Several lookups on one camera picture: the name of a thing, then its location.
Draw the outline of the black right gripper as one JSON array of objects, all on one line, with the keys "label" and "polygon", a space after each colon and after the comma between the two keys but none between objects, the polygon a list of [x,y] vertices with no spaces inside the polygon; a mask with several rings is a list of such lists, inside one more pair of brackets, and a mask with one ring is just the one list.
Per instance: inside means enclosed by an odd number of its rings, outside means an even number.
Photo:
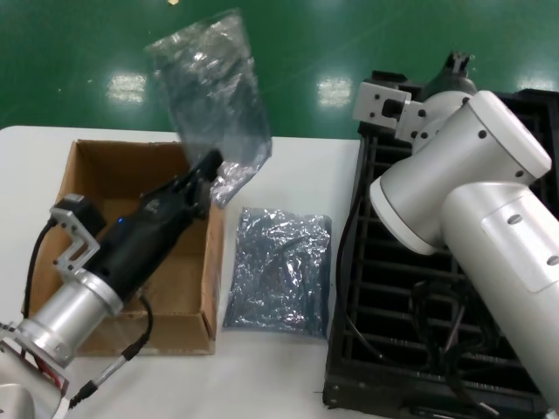
[{"label": "black right gripper", "polygon": [[475,56],[470,54],[466,66],[462,69],[464,55],[461,52],[452,52],[449,55],[449,68],[443,68],[437,76],[425,85],[425,98],[444,92],[462,92],[474,95],[476,85],[467,77],[467,73],[474,70]]}]

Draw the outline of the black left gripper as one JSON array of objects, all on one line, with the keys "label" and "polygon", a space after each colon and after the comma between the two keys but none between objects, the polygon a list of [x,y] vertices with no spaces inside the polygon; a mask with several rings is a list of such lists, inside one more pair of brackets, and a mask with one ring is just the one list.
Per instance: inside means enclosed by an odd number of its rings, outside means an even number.
[{"label": "black left gripper", "polygon": [[223,156],[210,150],[193,168],[150,190],[137,210],[106,231],[85,270],[129,301],[197,219],[208,216],[210,187]]}]

